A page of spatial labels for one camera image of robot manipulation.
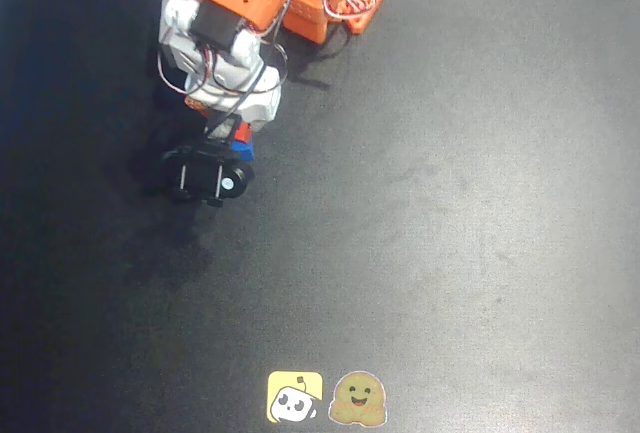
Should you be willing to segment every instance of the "black mat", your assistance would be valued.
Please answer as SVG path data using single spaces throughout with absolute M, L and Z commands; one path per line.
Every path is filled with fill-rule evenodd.
M 640 428 L 640 0 L 386 0 L 292 81 L 221 211 L 140 194 L 198 128 L 160 0 L 0 0 L 2 419 L 298 431 L 267 377 L 375 373 L 380 431 Z

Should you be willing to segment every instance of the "sticker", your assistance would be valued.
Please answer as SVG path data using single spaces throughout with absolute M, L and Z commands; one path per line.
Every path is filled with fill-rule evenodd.
M 329 418 L 341 425 L 382 426 L 387 422 L 386 401 L 378 378 L 366 371 L 353 371 L 336 385 Z
M 235 183 L 233 182 L 233 180 L 231 178 L 223 178 L 222 181 L 220 182 L 220 185 L 225 190 L 233 190 L 233 187 L 235 186 Z
M 300 423 L 318 414 L 323 380 L 312 371 L 274 371 L 267 386 L 267 418 L 271 423 Z

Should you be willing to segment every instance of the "smiling face sticker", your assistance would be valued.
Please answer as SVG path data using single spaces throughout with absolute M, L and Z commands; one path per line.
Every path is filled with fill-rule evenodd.
M 381 426 L 387 421 L 386 399 L 378 378 L 366 371 L 354 371 L 338 382 L 329 418 L 342 425 Z

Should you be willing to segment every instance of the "cartoon robot sticker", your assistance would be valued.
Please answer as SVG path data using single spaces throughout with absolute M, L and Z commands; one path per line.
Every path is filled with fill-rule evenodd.
M 315 418 L 322 390 L 318 373 L 274 371 L 269 376 L 267 418 L 272 423 L 300 423 Z
M 341 425 L 382 426 L 387 422 L 386 401 L 378 378 L 366 371 L 354 371 L 338 382 L 329 418 Z

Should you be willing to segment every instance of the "cable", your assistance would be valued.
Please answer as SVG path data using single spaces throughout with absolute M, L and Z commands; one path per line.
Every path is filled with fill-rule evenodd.
M 371 0 L 371 1 L 372 1 L 372 4 L 368 8 L 364 10 L 360 10 L 357 13 L 350 13 L 350 14 L 340 14 L 332 11 L 331 8 L 329 8 L 329 3 L 327 0 L 322 0 L 322 5 L 324 6 L 324 11 L 327 13 L 327 15 L 329 15 L 332 18 L 336 18 L 338 20 L 352 20 L 355 18 L 359 18 L 365 13 L 368 13 L 373 9 L 375 9 L 378 0 Z M 353 5 L 348 0 L 347 0 L 347 3 L 349 3 L 349 5 L 353 8 Z
M 284 6 L 282 7 L 282 12 L 280 13 L 278 22 L 273 29 L 273 39 L 271 40 L 271 44 L 277 44 L 275 40 L 278 36 L 278 33 L 280 32 L 280 28 L 282 27 L 282 22 L 284 21 L 284 15 L 287 13 L 287 10 L 289 9 L 289 6 L 291 6 L 292 1 L 293 0 L 287 0 Z M 242 95 L 238 98 L 238 101 L 236 101 L 234 105 L 228 111 L 226 111 L 221 118 L 217 120 L 218 124 L 221 124 L 224 120 L 226 120 L 231 115 L 233 115 L 236 111 L 238 111 L 238 108 L 240 108 L 240 105 L 242 105 L 242 103 L 244 103 L 245 100 L 255 91 L 256 86 L 258 86 L 258 83 L 262 79 L 262 75 L 266 70 L 267 70 L 267 63 L 263 63 L 262 67 L 260 68 L 260 71 L 254 78 L 254 80 L 251 82 L 251 84 L 249 85 L 249 88 L 247 88 L 247 90 L 244 93 L 242 93 Z
M 260 93 L 269 93 L 269 92 L 271 92 L 271 91 L 273 91 L 273 90 L 278 89 L 278 88 L 279 88 L 279 87 L 281 87 L 281 86 L 284 84 L 284 82 L 287 80 L 287 76 L 288 76 L 288 74 L 289 74 L 289 67 L 288 67 L 289 57 L 287 56 L 287 52 L 284 50 L 284 48 L 282 47 L 282 45 L 281 45 L 280 43 L 267 43 L 267 44 L 268 44 L 268 45 L 270 45 L 270 46 L 272 46 L 272 47 L 273 47 L 275 50 L 277 50 L 277 51 L 280 53 L 280 55 L 282 56 L 282 61 L 283 61 L 283 64 L 284 64 L 284 67 L 283 67 L 283 73 L 282 73 L 282 75 L 280 76 L 280 81 L 279 81 L 275 86 L 272 86 L 271 88 L 268 88 L 268 89 L 266 89 L 266 90 L 253 91 L 253 93 L 254 93 L 254 94 L 256 94 L 256 95 L 257 95 L 257 94 L 260 94 Z M 216 61 L 217 61 L 218 56 L 217 56 L 217 53 L 216 53 L 216 52 L 214 52 L 214 53 L 213 53 L 213 57 L 214 57 L 214 58 L 216 58 Z M 214 81 L 214 83 L 216 84 L 216 86 L 217 86 L 218 88 L 220 88 L 221 90 L 224 90 L 226 93 L 230 93 L 230 94 L 232 94 L 232 95 L 242 95 L 242 94 L 243 94 L 243 93 L 245 93 L 245 91 L 246 91 L 246 90 L 236 90 L 236 89 L 229 88 L 229 87 L 227 87 L 227 86 L 223 85 L 222 83 L 220 83 L 220 82 L 218 81 L 218 79 L 216 78 L 216 75 L 213 75 L 213 77 L 212 77 L 212 78 L 213 78 L 213 81 Z
M 170 26 L 169 28 L 167 28 L 167 31 L 165 31 L 164 35 L 162 35 L 160 44 L 164 43 L 164 41 L 167 39 L 167 36 L 171 31 L 173 31 L 173 26 Z M 169 80 L 167 80 L 166 76 L 164 76 L 164 70 L 162 68 L 162 54 L 160 49 L 158 49 L 158 58 L 157 58 L 158 74 L 160 75 L 160 78 L 162 79 L 164 84 L 167 85 L 169 88 L 171 88 L 173 91 L 177 91 L 181 95 L 185 95 L 185 96 L 191 96 L 194 93 L 197 93 L 198 91 L 200 91 L 204 87 L 204 85 L 207 84 L 207 82 L 209 81 L 213 73 L 213 59 L 211 56 L 211 50 L 209 48 L 205 48 L 204 51 L 201 52 L 201 54 L 202 54 L 202 61 L 204 62 L 204 65 L 205 65 L 205 71 L 204 71 L 204 76 L 202 78 L 202 82 L 196 85 L 190 91 L 186 91 L 186 90 L 183 90 L 182 88 L 178 88 L 176 85 L 174 85 Z

